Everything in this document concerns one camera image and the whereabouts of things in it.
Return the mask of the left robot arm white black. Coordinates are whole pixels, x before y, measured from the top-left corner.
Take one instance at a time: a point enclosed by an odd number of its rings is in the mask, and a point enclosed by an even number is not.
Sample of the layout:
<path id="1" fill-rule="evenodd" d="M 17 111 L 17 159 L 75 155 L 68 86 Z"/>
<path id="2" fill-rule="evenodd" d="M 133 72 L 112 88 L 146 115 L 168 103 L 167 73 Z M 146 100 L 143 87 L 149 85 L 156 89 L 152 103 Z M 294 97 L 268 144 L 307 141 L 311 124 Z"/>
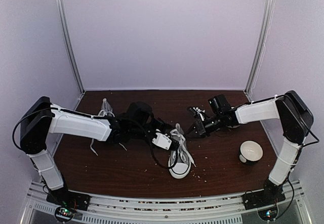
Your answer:
<path id="1" fill-rule="evenodd" d="M 155 118 L 152 108 L 144 102 L 130 103 L 127 111 L 114 115 L 111 106 L 103 101 L 98 115 L 81 113 L 51 103 L 50 98 L 40 97 L 16 123 L 20 139 L 14 146 L 23 151 L 35 165 L 45 181 L 50 195 L 62 206 L 73 201 L 66 181 L 53 156 L 47 151 L 49 133 L 59 133 L 90 138 L 100 142 L 124 143 L 142 139 L 150 148 L 158 147 L 177 152 L 180 144 L 167 133 L 172 127 Z"/>

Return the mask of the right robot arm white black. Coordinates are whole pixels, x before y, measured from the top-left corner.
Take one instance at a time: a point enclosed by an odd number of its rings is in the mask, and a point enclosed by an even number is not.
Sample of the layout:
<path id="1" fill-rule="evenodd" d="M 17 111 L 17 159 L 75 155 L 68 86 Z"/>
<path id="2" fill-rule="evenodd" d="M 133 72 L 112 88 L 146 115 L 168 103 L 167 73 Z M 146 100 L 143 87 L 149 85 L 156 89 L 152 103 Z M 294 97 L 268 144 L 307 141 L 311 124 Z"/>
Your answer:
<path id="1" fill-rule="evenodd" d="M 277 160 L 264 182 L 264 190 L 259 195 L 263 204 L 271 204 L 279 196 L 279 190 L 297 165 L 303 148 L 307 146 L 306 138 L 313 135 L 312 112 L 294 90 L 235 107 L 230 105 L 223 94 L 210 98 L 208 103 L 214 113 L 212 116 L 208 116 L 200 107 L 187 108 L 195 119 L 187 134 L 193 133 L 204 138 L 222 128 L 237 128 L 253 122 L 265 126 L 270 121 L 282 133 L 282 145 Z"/>

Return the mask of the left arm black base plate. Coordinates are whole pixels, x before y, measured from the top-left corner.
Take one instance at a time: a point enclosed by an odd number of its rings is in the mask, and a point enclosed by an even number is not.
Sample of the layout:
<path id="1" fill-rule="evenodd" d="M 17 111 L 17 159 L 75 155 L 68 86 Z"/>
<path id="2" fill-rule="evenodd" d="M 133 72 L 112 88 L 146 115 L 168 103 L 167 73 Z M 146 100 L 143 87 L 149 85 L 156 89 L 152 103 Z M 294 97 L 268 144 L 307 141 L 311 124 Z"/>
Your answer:
<path id="1" fill-rule="evenodd" d="M 50 190 L 46 197 L 47 202 L 83 211 L 88 210 L 90 199 L 90 195 L 71 192 L 66 189 Z"/>

